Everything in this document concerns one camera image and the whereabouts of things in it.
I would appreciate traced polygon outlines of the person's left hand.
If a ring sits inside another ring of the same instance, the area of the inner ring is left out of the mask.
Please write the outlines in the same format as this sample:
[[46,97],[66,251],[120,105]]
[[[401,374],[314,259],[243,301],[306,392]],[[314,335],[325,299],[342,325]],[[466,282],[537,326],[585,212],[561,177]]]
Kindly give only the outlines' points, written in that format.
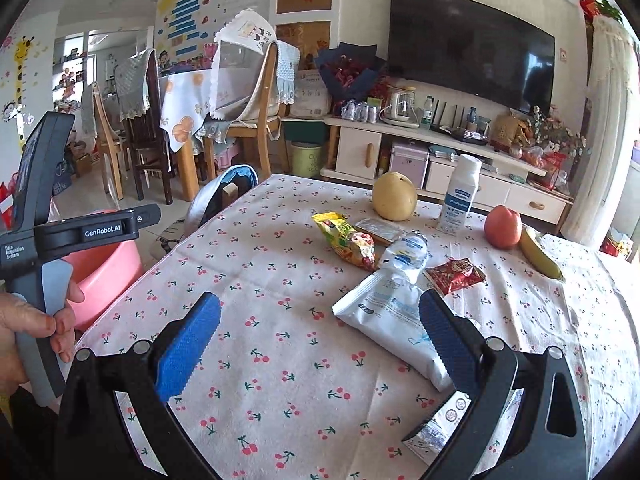
[[66,305],[55,315],[47,315],[28,302],[8,292],[1,294],[1,394],[10,396],[19,385],[26,384],[28,377],[15,342],[17,334],[44,338],[52,350],[65,363],[75,353],[75,312],[70,305],[85,299],[79,286],[70,281],[66,292]]

